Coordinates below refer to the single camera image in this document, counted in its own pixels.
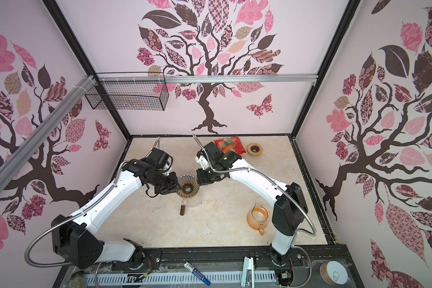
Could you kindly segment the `clear ribbed glass dripper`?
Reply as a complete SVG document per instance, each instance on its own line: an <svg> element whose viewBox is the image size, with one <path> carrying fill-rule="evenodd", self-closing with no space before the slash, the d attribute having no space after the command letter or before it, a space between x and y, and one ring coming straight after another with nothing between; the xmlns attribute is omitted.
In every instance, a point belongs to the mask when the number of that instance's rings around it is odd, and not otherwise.
<svg viewBox="0 0 432 288"><path fill-rule="evenodd" d="M179 190L176 192L183 199L191 199L199 191L199 183L196 176L191 174L181 175L178 178Z"/></svg>

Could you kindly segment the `clear glass carafe brown handle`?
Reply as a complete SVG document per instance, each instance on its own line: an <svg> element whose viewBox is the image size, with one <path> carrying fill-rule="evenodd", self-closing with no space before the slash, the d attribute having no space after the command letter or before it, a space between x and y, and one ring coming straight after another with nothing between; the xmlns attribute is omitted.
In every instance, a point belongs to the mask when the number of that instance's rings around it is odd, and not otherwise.
<svg viewBox="0 0 432 288"><path fill-rule="evenodd" d="M197 194L192 198L182 198L180 207L180 216L184 216L187 208L194 208L203 202L204 196L202 194Z"/></svg>

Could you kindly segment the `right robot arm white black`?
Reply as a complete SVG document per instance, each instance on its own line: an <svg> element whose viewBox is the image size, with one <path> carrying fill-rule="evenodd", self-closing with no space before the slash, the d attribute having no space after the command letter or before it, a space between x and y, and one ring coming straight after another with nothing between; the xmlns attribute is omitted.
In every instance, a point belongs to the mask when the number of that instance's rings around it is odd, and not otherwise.
<svg viewBox="0 0 432 288"><path fill-rule="evenodd" d="M263 197L273 207L271 223L276 229L270 244L270 258L283 266L300 232L299 225L309 221L302 188L295 182L279 182L254 168L234 151L223 152L215 143L200 145L196 154L198 183L207 186L226 178L238 181Z"/></svg>

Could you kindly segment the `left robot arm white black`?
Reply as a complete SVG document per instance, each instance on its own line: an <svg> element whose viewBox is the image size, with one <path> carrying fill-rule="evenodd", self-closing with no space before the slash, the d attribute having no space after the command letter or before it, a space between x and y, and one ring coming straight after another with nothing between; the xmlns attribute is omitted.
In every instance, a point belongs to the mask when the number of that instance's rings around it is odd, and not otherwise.
<svg viewBox="0 0 432 288"><path fill-rule="evenodd" d="M96 238L96 233L111 213L139 188L153 188L154 196L176 193L179 185L172 171L173 163L172 156L157 148L142 159L125 162L99 195L70 216L54 219L51 233L54 252L80 269L105 262L120 262L132 270L140 268L144 261L140 244L128 239L102 241Z"/></svg>

